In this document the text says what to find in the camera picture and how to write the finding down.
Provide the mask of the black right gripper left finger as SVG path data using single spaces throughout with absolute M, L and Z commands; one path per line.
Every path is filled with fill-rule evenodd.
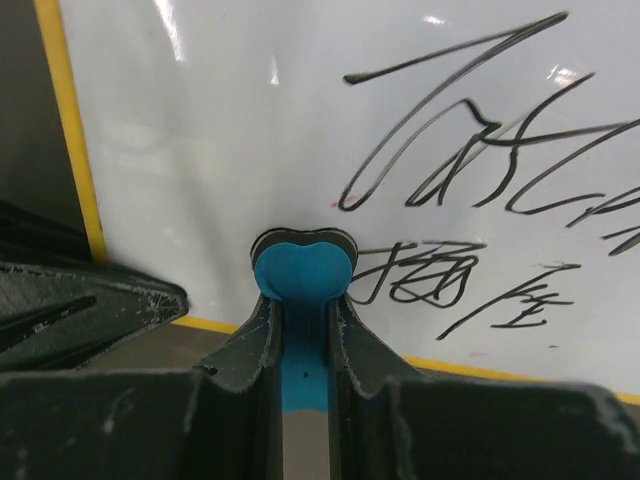
M 279 479 L 282 309 L 189 369 L 1 378 L 5 479 Z

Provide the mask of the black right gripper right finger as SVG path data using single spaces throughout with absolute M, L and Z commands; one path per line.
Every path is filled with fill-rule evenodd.
M 335 479 L 635 479 L 639 431 L 584 383 L 432 378 L 328 307 Z

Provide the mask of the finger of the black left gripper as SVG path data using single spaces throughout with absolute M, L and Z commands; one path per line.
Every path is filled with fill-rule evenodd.
M 1 204 L 1 367 L 79 368 L 187 314 L 179 286 L 86 255 L 77 231 Z

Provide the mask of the blue whiteboard eraser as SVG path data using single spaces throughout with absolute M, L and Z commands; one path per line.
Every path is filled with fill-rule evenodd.
M 337 228 L 277 227 L 252 245 L 260 292 L 283 308 L 282 410 L 328 411 L 328 305 L 343 296 L 357 265 L 355 240 Z

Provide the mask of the yellow framed whiteboard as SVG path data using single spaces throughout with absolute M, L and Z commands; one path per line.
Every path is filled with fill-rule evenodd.
M 426 368 L 639 396 L 635 1 L 39 1 L 90 251 L 229 329 L 274 227 Z

